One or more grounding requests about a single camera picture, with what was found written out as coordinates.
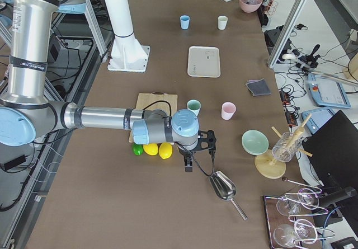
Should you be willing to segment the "green plastic cup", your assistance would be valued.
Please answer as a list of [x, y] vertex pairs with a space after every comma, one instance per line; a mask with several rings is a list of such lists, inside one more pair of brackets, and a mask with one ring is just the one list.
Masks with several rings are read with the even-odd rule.
[[192, 111], [196, 116], [198, 116], [200, 109], [201, 109], [201, 103], [198, 100], [192, 99], [187, 102], [187, 109]]

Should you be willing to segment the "blue plastic cup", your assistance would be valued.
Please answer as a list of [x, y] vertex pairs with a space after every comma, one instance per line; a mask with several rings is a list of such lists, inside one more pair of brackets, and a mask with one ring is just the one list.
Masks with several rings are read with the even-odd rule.
[[188, 15], [182, 15], [180, 17], [180, 26], [182, 30], [187, 30], [190, 25], [190, 16]]

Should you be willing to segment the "cream rabbit tray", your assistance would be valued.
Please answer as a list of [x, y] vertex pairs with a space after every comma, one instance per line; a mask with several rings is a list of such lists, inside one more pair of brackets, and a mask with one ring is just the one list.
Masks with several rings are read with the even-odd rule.
[[191, 77], [220, 77], [219, 49], [213, 46], [189, 47], [187, 74]]

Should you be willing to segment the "black tray with glasses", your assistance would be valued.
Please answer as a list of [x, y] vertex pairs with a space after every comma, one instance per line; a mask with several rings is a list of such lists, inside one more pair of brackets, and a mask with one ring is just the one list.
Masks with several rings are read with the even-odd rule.
[[[319, 216], [319, 215], [327, 215], [328, 210], [325, 208], [322, 208], [318, 206], [315, 210], [306, 210], [304, 208], [301, 209], [301, 212], [299, 215], [291, 215], [291, 216], [284, 216], [281, 215], [276, 208], [276, 203], [279, 199], [279, 197], [273, 197], [273, 196], [264, 196], [263, 202], [265, 207], [265, 216], [266, 216], [266, 223], [267, 223], [267, 229], [268, 229], [268, 239], [270, 242], [271, 248], [283, 248], [280, 245], [278, 245], [273, 237], [274, 230], [281, 224], [289, 224], [293, 225], [294, 222], [298, 219], [306, 219], [309, 222], [311, 222], [314, 226], [313, 217]], [[322, 227], [315, 226], [317, 232], [318, 232], [318, 241], [323, 241], [324, 239], [332, 238], [335, 236], [335, 232]]]

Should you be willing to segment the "yellow lemon outer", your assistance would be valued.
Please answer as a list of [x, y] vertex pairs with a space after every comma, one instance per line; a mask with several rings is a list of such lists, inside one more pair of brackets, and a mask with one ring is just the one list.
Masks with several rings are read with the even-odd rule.
[[159, 146], [159, 156], [161, 159], [169, 159], [173, 153], [173, 147], [171, 143], [162, 143]]

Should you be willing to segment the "yellow lemon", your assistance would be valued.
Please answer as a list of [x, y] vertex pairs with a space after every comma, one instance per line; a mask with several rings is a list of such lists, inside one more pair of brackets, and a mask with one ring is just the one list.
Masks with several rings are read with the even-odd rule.
[[171, 143], [162, 143], [159, 146], [159, 156], [161, 159], [169, 159], [173, 153], [173, 147]]
[[158, 154], [159, 148], [158, 144], [152, 143], [152, 144], [143, 144], [143, 150], [146, 154], [150, 156], [155, 156]]

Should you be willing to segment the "yellow lemon middle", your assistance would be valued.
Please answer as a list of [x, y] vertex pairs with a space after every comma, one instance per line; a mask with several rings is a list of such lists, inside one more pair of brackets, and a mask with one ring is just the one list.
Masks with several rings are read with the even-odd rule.
[[143, 144], [143, 150], [146, 154], [150, 156], [155, 156], [158, 154], [159, 148], [158, 144], [152, 143], [152, 144]]

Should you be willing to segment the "pink plastic cup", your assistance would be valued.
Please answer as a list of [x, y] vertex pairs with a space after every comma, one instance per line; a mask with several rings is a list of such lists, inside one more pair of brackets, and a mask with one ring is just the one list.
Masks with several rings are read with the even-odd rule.
[[236, 106], [232, 102], [222, 104], [221, 117], [224, 120], [230, 120], [236, 112]]

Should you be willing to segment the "steel ice scoop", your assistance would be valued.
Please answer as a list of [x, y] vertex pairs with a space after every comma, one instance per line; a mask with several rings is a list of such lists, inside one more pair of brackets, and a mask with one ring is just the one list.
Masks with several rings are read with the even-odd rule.
[[230, 201], [243, 220], [247, 220], [248, 217], [246, 216], [245, 212], [234, 199], [236, 194], [236, 187], [233, 181], [224, 173], [222, 173], [222, 171], [214, 171], [213, 174], [209, 177], [209, 181], [216, 195], [224, 201]]

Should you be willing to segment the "green bowl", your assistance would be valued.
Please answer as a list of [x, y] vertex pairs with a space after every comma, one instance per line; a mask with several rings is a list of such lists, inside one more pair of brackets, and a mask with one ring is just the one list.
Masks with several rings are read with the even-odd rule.
[[268, 150], [269, 140], [258, 130], [248, 130], [242, 135], [242, 146], [247, 153], [257, 156]]

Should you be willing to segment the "green lime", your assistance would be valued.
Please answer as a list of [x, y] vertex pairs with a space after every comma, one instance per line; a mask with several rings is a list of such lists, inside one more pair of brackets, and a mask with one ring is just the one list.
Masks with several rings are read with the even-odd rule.
[[136, 156], [140, 156], [144, 153], [144, 149], [143, 146], [141, 144], [135, 144], [133, 143], [132, 146], [132, 151]]

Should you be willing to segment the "wooden cup tree stand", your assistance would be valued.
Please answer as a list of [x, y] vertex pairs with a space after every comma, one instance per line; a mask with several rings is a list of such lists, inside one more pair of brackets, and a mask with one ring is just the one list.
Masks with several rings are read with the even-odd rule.
[[[288, 146], [291, 146], [299, 137], [304, 133], [304, 126], [310, 119], [311, 114], [302, 122], [302, 124], [293, 132]], [[272, 130], [281, 138], [282, 134], [272, 126]], [[309, 157], [313, 155], [310, 152], [305, 151], [304, 149], [298, 148], [298, 151], [306, 154]], [[255, 166], [260, 174], [270, 179], [277, 179], [283, 176], [286, 171], [286, 162], [280, 162], [274, 159], [272, 155], [272, 149], [268, 149], [264, 154], [255, 156]]]

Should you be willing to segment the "grey folded cloth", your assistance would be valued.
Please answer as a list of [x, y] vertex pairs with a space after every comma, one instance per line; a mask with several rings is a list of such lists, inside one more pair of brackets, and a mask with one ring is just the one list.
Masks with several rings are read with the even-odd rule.
[[270, 95], [271, 91], [266, 83], [266, 81], [262, 79], [250, 79], [246, 83], [246, 87], [250, 91], [252, 96], [264, 96]]

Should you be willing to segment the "wooden cutting board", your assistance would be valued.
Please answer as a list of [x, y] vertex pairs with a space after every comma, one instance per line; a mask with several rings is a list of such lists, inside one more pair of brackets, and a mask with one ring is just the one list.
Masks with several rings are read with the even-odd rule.
[[141, 133], [144, 126], [148, 130], [149, 143], [172, 143], [170, 122], [177, 111], [177, 99], [177, 95], [171, 94], [138, 94], [136, 107], [126, 112], [128, 129]]

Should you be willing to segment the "clear textured glass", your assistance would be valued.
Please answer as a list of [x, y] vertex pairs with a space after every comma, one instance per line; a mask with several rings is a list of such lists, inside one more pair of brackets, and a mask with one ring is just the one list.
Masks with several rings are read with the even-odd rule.
[[291, 137], [291, 133], [285, 132], [276, 142], [272, 149], [272, 155], [274, 159], [280, 162], [289, 162], [297, 153], [298, 148], [302, 146], [303, 137], [299, 137], [291, 146], [288, 146]]

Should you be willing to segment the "blue teach pendant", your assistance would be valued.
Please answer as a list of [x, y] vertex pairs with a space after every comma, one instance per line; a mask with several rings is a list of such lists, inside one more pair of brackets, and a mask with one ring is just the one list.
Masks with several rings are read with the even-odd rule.
[[351, 104], [342, 84], [309, 73], [307, 82], [312, 98], [318, 106], [330, 106], [349, 109]]
[[302, 112], [302, 119], [305, 120], [311, 114], [306, 126], [311, 134], [315, 134], [331, 117], [334, 116], [335, 111], [330, 107], [320, 107], [313, 110]]

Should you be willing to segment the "wine glass upper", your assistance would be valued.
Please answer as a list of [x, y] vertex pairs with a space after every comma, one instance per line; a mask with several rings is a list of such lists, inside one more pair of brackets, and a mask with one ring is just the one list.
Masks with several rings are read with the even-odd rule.
[[302, 188], [297, 193], [286, 193], [279, 197], [276, 208], [284, 216], [299, 215], [301, 209], [315, 210], [318, 208], [318, 195], [309, 188]]

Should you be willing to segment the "wine glass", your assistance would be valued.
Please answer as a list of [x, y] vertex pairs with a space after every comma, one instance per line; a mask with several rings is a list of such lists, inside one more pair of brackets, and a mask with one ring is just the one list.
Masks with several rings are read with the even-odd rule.
[[306, 219], [298, 219], [293, 225], [281, 224], [273, 234], [275, 242], [283, 248], [306, 248], [318, 240], [315, 226]]
[[279, 197], [276, 208], [284, 216], [299, 215], [301, 209], [315, 210], [318, 208], [318, 195], [309, 188], [302, 188], [297, 193], [286, 193]]

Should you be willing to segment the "cream plastic cup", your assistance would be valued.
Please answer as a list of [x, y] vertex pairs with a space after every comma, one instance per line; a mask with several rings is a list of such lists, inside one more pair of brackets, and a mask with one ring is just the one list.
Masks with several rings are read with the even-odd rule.
[[227, 16], [219, 16], [218, 17], [218, 29], [219, 30], [225, 30], [228, 23], [228, 17]]

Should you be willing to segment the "black monitor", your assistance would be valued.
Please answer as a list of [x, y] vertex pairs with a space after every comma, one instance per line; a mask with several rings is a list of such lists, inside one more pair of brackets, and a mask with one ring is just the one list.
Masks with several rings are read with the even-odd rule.
[[324, 186], [357, 189], [357, 128], [338, 111], [303, 143]]

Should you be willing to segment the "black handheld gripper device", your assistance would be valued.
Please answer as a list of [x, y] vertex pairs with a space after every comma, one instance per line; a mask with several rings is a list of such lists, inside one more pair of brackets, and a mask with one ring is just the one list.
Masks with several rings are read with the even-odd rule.
[[309, 55], [302, 55], [298, 57], [298, 66], [304, 67], [306, 69], [314, 69], [318, 66], [318, 59], [321, 57], [319, 54], [314, 55], [318, 49], [320, 48], [320, 45], [317, 44], [313, 48], [312, 52]]

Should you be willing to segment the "wine glass lower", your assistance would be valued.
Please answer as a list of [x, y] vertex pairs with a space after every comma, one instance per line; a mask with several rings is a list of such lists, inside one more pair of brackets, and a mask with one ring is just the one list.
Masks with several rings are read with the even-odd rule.
[[275, 242], [283, 248], [306, 248], [318, 240], [315, 226], [306, 219], [298, 219], [293, 225], [281, 224], [273, 234]]

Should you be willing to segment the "pink bowl with ice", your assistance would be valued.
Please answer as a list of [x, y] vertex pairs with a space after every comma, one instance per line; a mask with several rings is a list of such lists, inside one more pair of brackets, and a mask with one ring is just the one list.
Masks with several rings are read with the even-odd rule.
[[239, 6], [241, 10], [245, 13], [252, 13], [261, 6], [262, 0], [239, 0]]

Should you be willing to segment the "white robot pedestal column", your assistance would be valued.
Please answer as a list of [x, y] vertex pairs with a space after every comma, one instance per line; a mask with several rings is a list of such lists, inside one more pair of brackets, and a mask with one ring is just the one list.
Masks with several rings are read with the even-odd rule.
[[145, 72], [150, 47], [135, 37], [128, 0], [106, 0], [106, 4], [115, 35], [108, 70]]

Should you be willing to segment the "aluminium frame post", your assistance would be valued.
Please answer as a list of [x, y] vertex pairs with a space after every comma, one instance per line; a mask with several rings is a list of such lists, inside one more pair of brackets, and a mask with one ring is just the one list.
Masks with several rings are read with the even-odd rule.
[[286, 19], [284, 27], [282, 28], [281, 33], [277, 39], [274, 49], [268, 58], [267, 66], [270, 69], [274, 69], [274, 66], [276, 65], [276, 62], [277, 62], [281, 52], [283, 51], [283, 48], [290, 36], [290, 33], [291, 33], [294, 25], [297, 22], [299, 15], [301, 14], [301, 12], [305, 6], [306, 1], [307, 0], [295, 0], [293, 7], [291, 8], [291, 10], [288, 14], [288, 17]]

